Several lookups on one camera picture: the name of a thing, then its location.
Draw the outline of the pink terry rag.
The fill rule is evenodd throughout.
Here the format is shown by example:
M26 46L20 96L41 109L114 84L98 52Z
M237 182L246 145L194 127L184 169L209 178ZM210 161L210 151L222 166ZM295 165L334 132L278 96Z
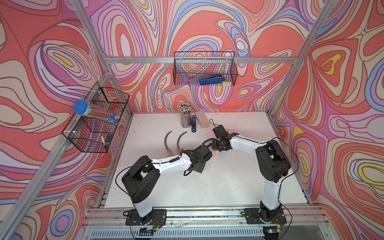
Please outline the pink terry rag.
M219 156L220 152L226 152L232 149L230 140L234 137L239 135L235 132L220 132L219 130L214 130L213 133L215 134L216 141L212 145L212 153L213 158L217 158Z

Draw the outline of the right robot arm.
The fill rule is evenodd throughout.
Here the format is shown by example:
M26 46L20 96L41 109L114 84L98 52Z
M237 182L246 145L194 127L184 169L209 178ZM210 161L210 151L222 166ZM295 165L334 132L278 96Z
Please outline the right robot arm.
M265 178L264 196L260 203L260 214L271 218L282 208L280 189L283 179L288 176L291 163L280 144L275 140L259 142L229 134L222 125L213 128L217 138L212 148L219 152L231 149L243 151L257 158L259 169Z

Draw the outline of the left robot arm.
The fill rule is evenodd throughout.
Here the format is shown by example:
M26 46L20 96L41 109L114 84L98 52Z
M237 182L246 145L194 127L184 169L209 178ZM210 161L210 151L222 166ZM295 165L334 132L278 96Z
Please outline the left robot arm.
M127 169L121 181L140 218L145 218L153 211L149 196L160 177L181 172L184 176L195 171L202 173L206 162L212 158L211 150L200 145L194 150L181 150L178 155L165 159L140 157Z

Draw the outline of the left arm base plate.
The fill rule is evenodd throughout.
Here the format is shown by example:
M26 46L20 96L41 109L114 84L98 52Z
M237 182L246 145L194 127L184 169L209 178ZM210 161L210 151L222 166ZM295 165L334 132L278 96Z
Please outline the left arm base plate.
M140 217L136 209L123 212L126 226L156 226L162 227L166 223L167 210L154 209L145 217Z

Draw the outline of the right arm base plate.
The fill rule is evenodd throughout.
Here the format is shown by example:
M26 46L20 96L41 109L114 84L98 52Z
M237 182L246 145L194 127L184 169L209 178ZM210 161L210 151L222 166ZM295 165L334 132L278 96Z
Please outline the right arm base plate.
M260 208L247 208L240 212L240 214L246 218L246 222L249 225L285 225L287 219L284 211L281 208L270 211L269 209Z

